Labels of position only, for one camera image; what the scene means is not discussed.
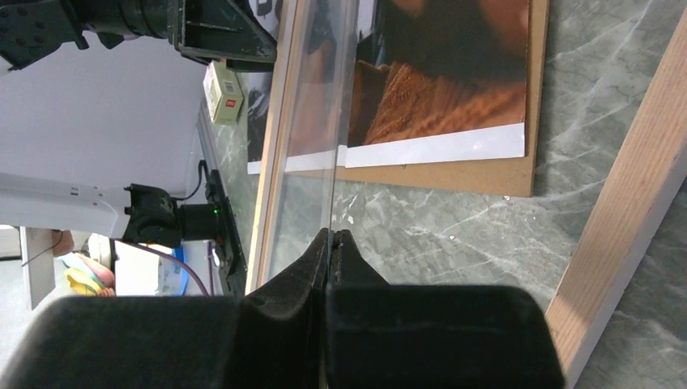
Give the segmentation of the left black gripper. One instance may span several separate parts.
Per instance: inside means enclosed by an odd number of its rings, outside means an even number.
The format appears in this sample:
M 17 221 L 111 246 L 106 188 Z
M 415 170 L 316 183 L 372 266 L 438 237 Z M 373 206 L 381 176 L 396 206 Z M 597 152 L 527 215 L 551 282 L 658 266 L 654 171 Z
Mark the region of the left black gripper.
M 274 69 L 276 40 L 247 1 L 73 1 L 78 21 L 113 48 L 126 37 L 167 40 L 184 58 L 207 65 L 225 61 L 238 72 Z

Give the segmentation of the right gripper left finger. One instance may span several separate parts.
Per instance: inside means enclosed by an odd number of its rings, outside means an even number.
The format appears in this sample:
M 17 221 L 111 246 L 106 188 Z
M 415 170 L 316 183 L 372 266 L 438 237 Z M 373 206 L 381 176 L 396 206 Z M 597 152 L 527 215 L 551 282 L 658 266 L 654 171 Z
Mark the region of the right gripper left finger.
M 4 388 L 317 388 L 329 232 L 242 298 L 65 297 L 29 327 Z

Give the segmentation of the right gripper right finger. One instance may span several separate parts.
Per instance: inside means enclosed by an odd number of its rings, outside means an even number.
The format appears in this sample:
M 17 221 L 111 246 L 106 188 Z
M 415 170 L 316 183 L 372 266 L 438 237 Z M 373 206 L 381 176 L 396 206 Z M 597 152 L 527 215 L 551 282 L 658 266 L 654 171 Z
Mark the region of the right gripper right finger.
M 386 282 L 337 232 L 326 282 L 331 388 L 562 388 L 542 309 L 499 284 Z

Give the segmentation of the clear glass pane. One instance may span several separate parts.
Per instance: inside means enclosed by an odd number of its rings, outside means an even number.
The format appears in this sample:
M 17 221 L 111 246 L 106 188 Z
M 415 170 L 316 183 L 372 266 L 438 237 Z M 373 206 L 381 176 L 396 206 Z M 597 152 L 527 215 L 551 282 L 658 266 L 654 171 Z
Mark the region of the clear glass pane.
M 357 7 L 355 1 L 284 4 L 250 247 L 250 291 L 331 227 Z

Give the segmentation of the printed photo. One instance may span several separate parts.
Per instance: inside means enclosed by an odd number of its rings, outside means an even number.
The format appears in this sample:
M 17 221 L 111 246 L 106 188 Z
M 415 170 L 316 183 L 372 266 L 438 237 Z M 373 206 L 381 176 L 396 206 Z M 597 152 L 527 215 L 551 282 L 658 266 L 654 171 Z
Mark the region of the printed photo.
M 355 1 L 339 167 L 525 155 L 526 1 Z

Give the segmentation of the wooden picture frame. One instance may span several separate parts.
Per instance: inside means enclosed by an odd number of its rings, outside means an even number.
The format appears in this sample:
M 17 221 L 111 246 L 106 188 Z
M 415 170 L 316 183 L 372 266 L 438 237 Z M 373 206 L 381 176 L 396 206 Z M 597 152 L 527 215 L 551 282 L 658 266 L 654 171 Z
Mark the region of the wooden picture frame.
M 542 309 L 572 387 L 686 175 L 683 1 L 549 1 L 531 197 L 335 179 L 349 231 L 390 284 L 499 284 Z

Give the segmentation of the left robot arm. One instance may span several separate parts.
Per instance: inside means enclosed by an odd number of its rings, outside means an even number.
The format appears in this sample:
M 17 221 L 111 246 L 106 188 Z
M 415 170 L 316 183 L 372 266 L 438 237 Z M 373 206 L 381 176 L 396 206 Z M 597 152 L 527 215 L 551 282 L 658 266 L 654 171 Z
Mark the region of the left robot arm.
M 126 38 L 167 40 L 184 58 L 225 60 L 236 71 L 273 69 L 275 39 L 246 1 L 4 1 L 1 72 L 21 71 L 86 32 L 112 49 Z M 231 204 L 216 172 L 201 172 L 204 204 L 189 204 L 153 186 L 112 190 L 9 173 L 1 176 L 1 221 L 39 229 L 76 229 L 129 243 L 167 247 L 183 241 L 238 243 Z

